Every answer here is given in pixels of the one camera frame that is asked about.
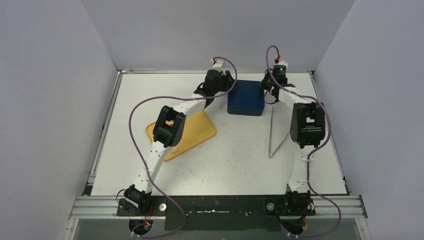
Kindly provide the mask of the dark blue box lid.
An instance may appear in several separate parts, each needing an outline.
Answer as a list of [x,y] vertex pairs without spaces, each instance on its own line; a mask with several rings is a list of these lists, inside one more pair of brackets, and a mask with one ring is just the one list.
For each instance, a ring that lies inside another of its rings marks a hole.
[[227,113],[231,115],[261,116],[265,108],[265,93],[259,81],[237,80],[227,95]]

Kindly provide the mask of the yellow plastic tray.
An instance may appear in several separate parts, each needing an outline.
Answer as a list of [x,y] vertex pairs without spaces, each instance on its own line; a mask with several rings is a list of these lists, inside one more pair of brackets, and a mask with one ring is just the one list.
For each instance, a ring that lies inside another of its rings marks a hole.
[[[217,130],[204,110],[194,114],[179,112],[174,107],[164,106],[157,121],[146,127],[146,132],[152,142],[152,148],[145,161],[154,159],[168,161],[196,145],[213,137]],[[178,152],[172,154],[173,147]]]

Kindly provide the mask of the metal serving tongs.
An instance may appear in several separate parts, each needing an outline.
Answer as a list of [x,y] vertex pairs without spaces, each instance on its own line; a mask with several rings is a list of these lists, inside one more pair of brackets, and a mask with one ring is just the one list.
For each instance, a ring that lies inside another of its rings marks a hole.
[[274,105],[271,109],[268,138],[268,158],[271,159],[290,137],[291,110],[286,105]]

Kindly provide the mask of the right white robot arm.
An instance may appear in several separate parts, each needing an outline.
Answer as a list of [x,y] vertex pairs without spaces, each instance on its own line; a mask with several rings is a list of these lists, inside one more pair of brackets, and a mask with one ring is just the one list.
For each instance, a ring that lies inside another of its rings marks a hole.
[[296,144],[290,179],[287,184],[289,195],[283,199],[284,210],[295,214],[303,207],[300,197],[309,198],[307,165],[308,154],[319,147],[325,138],[325,113],[317,101],[302,96],[293,84],[288,83],[287,66],[276,63],[265,71],[260,87],[275,97],[275,103],[284,103],[291,111],[289,136]]

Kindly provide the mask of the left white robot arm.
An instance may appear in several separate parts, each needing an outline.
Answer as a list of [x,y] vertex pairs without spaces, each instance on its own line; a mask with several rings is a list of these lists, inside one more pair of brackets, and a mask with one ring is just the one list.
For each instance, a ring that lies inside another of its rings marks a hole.
[[234,90],[237,80],[237,76],[232,76],[228,70],[210,69],[205,80],[190,97],[180,97],[179,104],[161,108],[153,127],[149,155],[141,157],[143,169],[124,191],[124,199],[137,215],[143,215],[149,210],[150,197],[156,187],[155,178],[167,154],[182,140],[187,118],[208,107],[214,99]]

